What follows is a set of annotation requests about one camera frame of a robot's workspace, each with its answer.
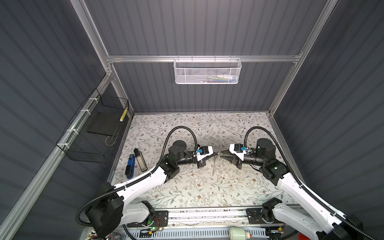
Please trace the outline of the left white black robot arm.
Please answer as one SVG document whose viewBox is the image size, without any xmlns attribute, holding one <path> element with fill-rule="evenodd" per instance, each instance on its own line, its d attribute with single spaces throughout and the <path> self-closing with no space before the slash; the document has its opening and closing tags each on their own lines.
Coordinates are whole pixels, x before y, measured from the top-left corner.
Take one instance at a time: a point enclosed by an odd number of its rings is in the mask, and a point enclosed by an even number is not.
<svg viewBox="0 0 384 240">
<path fill-rule="evenodd" d="M 192 151 L 188 151 L 186 143 L 180 140 L 167 146 L 177 130 L 186 130 L 191 134 L 194 142 Z M 127 229 L 131 224 L 151 226 L 156 217 L 154 207 L 147 201 L 138 204 L 132 204 L 132 201 L 173 179 L 180 172 L 180 165 L 195 164 L 201 168 L 213 156 L 212 146 L 200 146 L 190 128 L 177 126 L 167 135 L 160 159 L 153 168 L 122 184 L 104 184 L 103 191 L 76 212 L 75 221 L 78 225 L 92 227 L 99 237 L 106 237 L 118 227 Z"/>
</svg>

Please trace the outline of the white cylinder canister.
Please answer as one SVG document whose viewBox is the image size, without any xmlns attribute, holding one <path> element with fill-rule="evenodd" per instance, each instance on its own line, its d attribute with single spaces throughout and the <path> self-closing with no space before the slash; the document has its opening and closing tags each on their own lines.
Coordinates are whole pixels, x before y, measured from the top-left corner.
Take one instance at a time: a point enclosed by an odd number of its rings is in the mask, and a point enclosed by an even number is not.
<svg viewBox="0 0 384 240">
<path fill-rule="evenodd" d="M 250 232 L 247 232 L 240 227 L 230 227 L 229 228 L 229 238 L 230 240 L 249 240 L 252 237 Z"/>
</svg>

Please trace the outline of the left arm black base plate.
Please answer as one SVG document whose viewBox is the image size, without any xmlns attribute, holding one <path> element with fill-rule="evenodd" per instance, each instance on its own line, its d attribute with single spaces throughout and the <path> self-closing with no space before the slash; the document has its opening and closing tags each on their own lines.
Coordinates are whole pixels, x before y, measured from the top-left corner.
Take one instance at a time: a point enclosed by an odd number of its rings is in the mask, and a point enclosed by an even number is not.
<svg viewBox="0 0 384 240">
<path fill-rule="evenodd" d="M 169 219 L 169 211 L 155 211 L 150 214 L 141 223 L 130 223 L 127 224 L 129 228 L 152 228 L 152 227 L 167 227 Z"/>
</svg>

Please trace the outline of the white mesh wall basket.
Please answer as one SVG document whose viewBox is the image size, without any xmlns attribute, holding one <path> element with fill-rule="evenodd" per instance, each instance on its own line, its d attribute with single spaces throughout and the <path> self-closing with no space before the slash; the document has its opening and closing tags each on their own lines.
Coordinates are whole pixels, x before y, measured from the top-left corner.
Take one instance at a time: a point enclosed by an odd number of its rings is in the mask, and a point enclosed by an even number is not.
<svg viewBox="0 0 384 240">
<path fill-rule="evenodd" d="M 242 62 L 232 57 L 176 58 L 173 63 L 178 85 L 236 85 Z"/>
</svg>

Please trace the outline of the metal perforated ring disc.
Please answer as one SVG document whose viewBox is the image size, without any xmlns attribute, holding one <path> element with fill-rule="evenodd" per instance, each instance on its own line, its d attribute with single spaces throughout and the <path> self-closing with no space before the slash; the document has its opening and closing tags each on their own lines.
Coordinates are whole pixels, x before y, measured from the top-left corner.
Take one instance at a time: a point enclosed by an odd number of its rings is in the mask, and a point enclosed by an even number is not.
<svg viewBox="0 0 384 240">
<path fill-rule="evenodd" d="M 216 173 L 216 165 L 217 165 L 217 158 L 218 158 L 218 155 L 215 155 L 213 157 L 213 170 L 212 170 L 212 177 L 215 176 L 215 173 Z"/>
</svg>

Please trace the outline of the blue black tool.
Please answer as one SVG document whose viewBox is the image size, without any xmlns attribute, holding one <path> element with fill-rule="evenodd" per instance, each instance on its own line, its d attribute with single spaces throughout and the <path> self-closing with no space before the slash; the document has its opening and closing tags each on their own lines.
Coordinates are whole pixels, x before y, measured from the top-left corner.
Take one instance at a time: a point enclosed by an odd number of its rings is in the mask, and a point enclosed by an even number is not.
<svg viewBox="0 0 384 240">
<path fill-rule="evenodd" d="M 137 148 L 134 149 L 134 153 L 129 156 L 129 160 L 126 165 L 125 176 L 127 179 L 130 180 L 134 177 L 136 168 L 139 168 L 142 172 L 146 172 L 148 170 L 143 154 Z"/>
</svg>

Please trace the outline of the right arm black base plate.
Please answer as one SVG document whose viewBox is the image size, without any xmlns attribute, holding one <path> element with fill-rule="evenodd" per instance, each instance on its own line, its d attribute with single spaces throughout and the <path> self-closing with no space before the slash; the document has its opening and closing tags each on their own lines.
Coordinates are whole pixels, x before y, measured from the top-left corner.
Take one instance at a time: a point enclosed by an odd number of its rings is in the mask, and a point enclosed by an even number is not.
<svg viewBox="0 0 384 240">
<path fill-rule="evenodd" d="M 282 224 L 269 208 L 248 208 L 246 214 L 250 224 Z"/>
</svg>

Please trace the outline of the yellow marker in basket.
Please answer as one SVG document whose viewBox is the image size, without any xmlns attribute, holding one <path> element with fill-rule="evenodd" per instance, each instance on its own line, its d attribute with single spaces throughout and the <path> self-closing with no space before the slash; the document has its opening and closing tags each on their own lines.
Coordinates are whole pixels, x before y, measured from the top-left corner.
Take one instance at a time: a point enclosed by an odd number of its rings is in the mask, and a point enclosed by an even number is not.
<svg viewBox="0 0 384 240">
<path fill-rule="evenodd" d="M 122 113 L 122 115 L 121 115 L 121 117 L 120 117 L 120 122 L 123 122 L 123 121 L 124 121 L 124 119 L 125 119 L 127 113 L 128 113 L 128 108 L 125 108 L 124 111 L 123 111 L 123 113 Z"/>
</svg>

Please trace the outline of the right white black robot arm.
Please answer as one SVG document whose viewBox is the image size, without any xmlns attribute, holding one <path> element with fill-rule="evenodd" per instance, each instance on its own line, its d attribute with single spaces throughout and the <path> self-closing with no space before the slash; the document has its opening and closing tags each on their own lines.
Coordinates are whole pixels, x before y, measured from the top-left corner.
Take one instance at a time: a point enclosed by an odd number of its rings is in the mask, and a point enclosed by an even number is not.
<svg viewBox="0 0 384 240">
<path fill-rule="evenodd" d="M 273 185 L 289 194 L 309 214 L 306 216 L 297 212 L 273 197 L 262 205 L 259 215 L 264 222 L 288 224 L 310 240 L 374 239 L 364 232 L 360 219 L 345 215 L 323 200 L 297 177 L 284 154 L 281 155 L 283 162 L 277 160 L 276 152 L 282 153 L 282 148 L 272 133 L 255 126 L 246 132 L 242 144 L 231 144 L 228 150 L 219 153 L 222 159 L 238 169 L 250 165 Z"/>
</svg>

